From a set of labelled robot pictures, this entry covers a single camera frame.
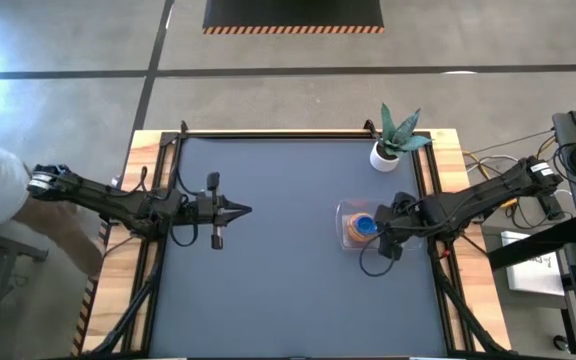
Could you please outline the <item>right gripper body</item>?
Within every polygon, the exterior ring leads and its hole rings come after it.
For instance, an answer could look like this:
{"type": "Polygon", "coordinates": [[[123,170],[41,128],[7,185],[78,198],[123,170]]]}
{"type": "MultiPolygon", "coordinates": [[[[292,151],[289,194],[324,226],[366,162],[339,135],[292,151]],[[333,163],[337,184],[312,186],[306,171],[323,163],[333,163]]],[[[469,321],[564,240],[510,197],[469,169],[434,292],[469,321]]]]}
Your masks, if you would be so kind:
{"type": "Polygon", "coordinates": [[[400,259],[403,244],[411,237],[422,237],[425,228],[417,211],[379,205],[374,214],[378,232],[378,253],[388,259],[400,259]]]}

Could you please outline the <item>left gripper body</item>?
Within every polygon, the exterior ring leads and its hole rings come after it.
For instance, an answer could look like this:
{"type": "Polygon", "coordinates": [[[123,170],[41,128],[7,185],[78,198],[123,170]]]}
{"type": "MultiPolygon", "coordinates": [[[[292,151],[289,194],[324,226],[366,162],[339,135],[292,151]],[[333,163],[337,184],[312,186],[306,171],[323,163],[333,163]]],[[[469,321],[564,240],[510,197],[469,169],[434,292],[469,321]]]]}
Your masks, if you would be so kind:
{"type": "Polygon", "coordinates": [[[226,223],[221,214],[219,199],[219,196],[213,197],[201,192],[196,196],[194,205],[195,222],[198,225],[212,226],[211,247],[213,249],[224,247],[222,229],[226,227],[226,223]]]}

